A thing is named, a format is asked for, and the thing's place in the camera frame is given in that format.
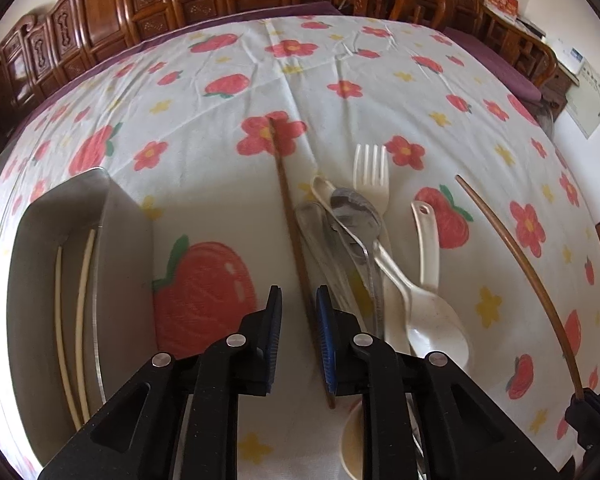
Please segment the white plastic fork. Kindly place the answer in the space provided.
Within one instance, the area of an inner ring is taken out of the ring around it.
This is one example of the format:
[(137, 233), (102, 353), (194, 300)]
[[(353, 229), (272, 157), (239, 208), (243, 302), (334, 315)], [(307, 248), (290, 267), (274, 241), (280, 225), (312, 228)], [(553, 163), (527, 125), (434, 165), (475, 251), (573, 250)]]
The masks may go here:
[[(391, 252), (391, 244), (384, 214), (388, 211), (390, 200), (388, 153), (385, 145), (358, 144), (354, 152), (353, 185), (356, 192), (366, 198), (375, 208), (379, 223), (379, 241)], [(385, 341), (396, 352), (411, 354), (411, 346), (405, 333), (405, 307), (400, 290), (384, 272), (382, 293), (384, 294)]]

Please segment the white plastic spoon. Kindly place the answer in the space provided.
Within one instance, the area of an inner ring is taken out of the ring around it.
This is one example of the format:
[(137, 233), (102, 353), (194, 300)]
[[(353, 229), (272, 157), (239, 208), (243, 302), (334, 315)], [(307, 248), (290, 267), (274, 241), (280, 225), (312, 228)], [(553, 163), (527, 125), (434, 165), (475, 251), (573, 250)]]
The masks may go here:
[[(329, 199), (336, 186), (320, 176), (312, 180), (312, 191), (334, 217)], [(469, 370), (471, 364), (471, 344), (463, 323), (455, 310), (438, 293), (434, 294), (413, 283), (400, 269), (381, 242), (376, 240), (373, 249), (379, 270), (400, 290), (405, 307), (405, 333), (411, 352), (423, 358), (437, 351), (446, 354), (462, 370)]]
[(414, 200), (411, 204), (419, 247), (419, 283), (436, 294), (440, 280), (440, 242), (436, 215), (431, 205)]

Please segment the clear plastic spoon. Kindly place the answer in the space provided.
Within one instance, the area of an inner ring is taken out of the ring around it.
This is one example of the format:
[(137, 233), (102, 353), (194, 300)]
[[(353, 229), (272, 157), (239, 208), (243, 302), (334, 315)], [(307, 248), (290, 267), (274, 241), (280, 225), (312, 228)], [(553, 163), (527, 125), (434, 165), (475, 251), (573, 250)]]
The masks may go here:
[(339, 236), (330, 225), (327, 212), (317, 202), (304, 202), (294, 208), (294, 214), (309, 251), (320, 267), (332, 296), (335, 297), (337, 308), (354, 314), (362, 330), (366, 330), (363, 315), (346, 272), (348, 255)]

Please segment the metal spoon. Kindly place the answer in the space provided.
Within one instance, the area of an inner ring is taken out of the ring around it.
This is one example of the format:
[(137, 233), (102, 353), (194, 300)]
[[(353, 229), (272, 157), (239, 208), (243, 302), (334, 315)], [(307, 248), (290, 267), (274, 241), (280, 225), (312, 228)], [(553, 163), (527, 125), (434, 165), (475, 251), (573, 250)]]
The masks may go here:
[(340, 438), (340, 462), (351, 479), (363, 479), (364, 417), (361, 400), (351, 406), (344, 424)]
[(373, 255), (381, 232), (380, 217), (370, 201), (352, 188), (336, 188), (329, 203), (343, 229), (361, 246), (374, 306), (375, 334), (382, 339), (385, 336), (384, 284)]

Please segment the dark brown wooden chopstick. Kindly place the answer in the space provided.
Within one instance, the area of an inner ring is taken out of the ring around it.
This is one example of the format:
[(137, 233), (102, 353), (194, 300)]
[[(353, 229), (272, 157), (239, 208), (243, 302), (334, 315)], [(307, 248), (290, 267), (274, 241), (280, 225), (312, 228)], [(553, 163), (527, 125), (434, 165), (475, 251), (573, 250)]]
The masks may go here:
[(320, 337), (318, 336), (317, 320), (312, 300), (309, 272), (306, 268), (306, 259), (303, 255), (301, 233), (298, 228), (296, 215), (294, 214), (294, 204), (292, 203), (291, 199), (284, 159), (282, 154), (280, 154), (280, 144), (278, 142), (277, 130), (275, 128), (275, 122), (272, 118), (268, 118), (268, 128), (270, 129), (271, 140), (273, 143), (273, 153), (276, 174), (278, 177), (280, 198), (282, 199), (283, 203), (288, 237), (291, 244), (292, 255), (294, 256), (294, 268), (296, 269), (302, 304), (304, 307), (304, 312), (306, 312), (306, 322), (308, 322), (310, 339), (314, 349), (316, 362), (322, 372), (321, 377), (324, 377)]

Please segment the metal rectangular tray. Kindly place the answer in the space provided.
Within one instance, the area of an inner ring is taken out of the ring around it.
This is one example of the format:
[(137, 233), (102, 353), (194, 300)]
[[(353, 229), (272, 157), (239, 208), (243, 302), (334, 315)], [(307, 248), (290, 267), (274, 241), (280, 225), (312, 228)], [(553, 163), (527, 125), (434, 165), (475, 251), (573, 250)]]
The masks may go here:
[(7, 287), (7, 343), (17, 408), (35, 463), (45, 466), (78, 431), (62, 390), (54, 333), (54, 267), (62, 247), (62, 332), (76, 385), (76, 298), (86, 239), (96, 231), (84, 318), (91, 417), (157, 350), (151, 299), (152, 225), (102, 168), (35, 200), (17, 229)]

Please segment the floral white tablecloth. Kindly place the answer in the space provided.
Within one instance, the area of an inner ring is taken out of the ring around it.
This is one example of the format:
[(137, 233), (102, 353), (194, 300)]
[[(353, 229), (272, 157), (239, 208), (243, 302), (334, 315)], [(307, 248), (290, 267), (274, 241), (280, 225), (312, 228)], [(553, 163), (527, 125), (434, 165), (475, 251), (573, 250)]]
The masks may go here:
[(562, 350), (531, 287), (466, 193), (513, 232), (567, 324), (583, 381), (600, 391), (600, 240), (556, 148), (478, 61), (441, 32), (398, 22), (300, 16), (178, 34), (98, 70), (28, 120), (0, 177), (0, 450), (22, 478), (42, 470), (7, 359), (7, 277), (27, 206), (102, 167), (154, 228), (162, 348), (184, 352), (230, 326), (232, 300), (282, 286), (283, 373), (239, 421), (243, 477), (336, 479), (336, 429), (318, 391), (291, 263), (272, 142), (291, 195), (323, 176), (347, 185), (354, 151), (389, 154), (390, 252), (416, 269), (408, 206), (434, 206), (441, 293), (466, 324), (474, 376), (555, 466), (576, 452), (562, 422), (571, 392)]

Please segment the purple seat cushion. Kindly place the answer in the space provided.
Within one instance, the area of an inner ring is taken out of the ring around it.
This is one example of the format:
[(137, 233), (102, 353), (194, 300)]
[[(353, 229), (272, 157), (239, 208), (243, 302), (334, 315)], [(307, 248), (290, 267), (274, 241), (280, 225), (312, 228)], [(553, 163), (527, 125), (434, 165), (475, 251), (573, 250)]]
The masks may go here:
[(516, 98), (533, 103), (541, 101), (541, 91), (529, 79), (475, 36), (451, 27), (447, 27), (443, 33), (479, 61)]

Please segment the red printed box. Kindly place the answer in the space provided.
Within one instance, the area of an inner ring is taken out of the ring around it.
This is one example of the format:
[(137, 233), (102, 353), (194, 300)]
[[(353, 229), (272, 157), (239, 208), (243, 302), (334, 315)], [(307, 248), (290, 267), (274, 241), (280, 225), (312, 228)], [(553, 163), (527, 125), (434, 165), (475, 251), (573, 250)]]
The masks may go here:
[(518, 18), (518, 0), (484, 0), (484, 6), (500, 18), (515, 24)]

